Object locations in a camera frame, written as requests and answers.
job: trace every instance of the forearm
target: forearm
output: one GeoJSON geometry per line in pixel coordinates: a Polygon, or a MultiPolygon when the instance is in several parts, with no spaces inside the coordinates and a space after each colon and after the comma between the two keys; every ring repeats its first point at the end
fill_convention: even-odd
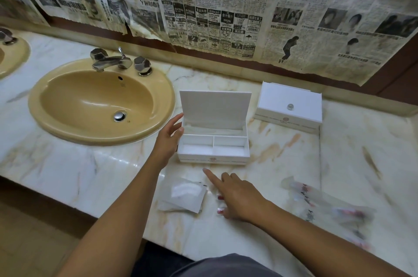
{"type": "Polygon", "coordinates": [[[59,277],[129,276],[145,230],[161,168],[150,157],[80,241],[59,277]]]}
{"type": "Polygon", "coordinates": [[[282,244],[318,277],[408,276],[354,244],[268,201],[253,224],[282,244]]]}

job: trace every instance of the tiled floor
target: tiled floor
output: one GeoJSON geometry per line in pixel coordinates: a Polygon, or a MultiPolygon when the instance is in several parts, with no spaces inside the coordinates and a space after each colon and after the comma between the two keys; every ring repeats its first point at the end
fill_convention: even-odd
{"type": "Polygon", "coordinates": [[[0,179],[0,275],[53,276],[93,223],[87,215],[0,179]]]}

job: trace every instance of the sink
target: sink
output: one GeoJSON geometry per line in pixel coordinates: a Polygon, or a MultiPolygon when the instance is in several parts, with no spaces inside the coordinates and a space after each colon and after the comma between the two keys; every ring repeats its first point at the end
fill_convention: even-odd
{"type": "Polygon", "coordinates": [[[146,137],[170,118],[175,94],[164,73],[154,68],[141,77],[133,66],[99,73],[92,63],[64,64],[35,84],[29,110],[44,130],[75,143],[109,146],[146,137]]]}
{"type": "Polygon", "coordinates": [[[18,38],[18,41],[10,46],[0,44],[0,79],[28,60],[29,54],[29,44],[22,38],[18,38]]]}

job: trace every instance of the white box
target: white box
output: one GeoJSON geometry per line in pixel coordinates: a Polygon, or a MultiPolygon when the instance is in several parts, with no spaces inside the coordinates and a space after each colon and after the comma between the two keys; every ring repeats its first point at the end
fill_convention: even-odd
{"type": "Polygon", "coordinates": [[[246,164],[249,145],[246,117],[251,92],[180,91],[184,134],[181,162],[246,164]]]}
{"type": "Polygon", "coordinates": [[[254,118],[318,133],[322,124],[322,94],[263,82],[254,118]]]}

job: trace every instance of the person's left arm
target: person's left arm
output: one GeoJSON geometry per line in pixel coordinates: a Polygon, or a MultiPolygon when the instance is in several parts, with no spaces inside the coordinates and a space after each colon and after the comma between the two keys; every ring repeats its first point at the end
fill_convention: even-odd
{"type": "Polygon", "coordinates": [[[120,277],[131,274],[158,174],[175,153],[184,132],[181,123],[175,124],[181,117],[182,113],[161,129],[154,149],[139,173],[81,239],[57,277],[120,277]]]}

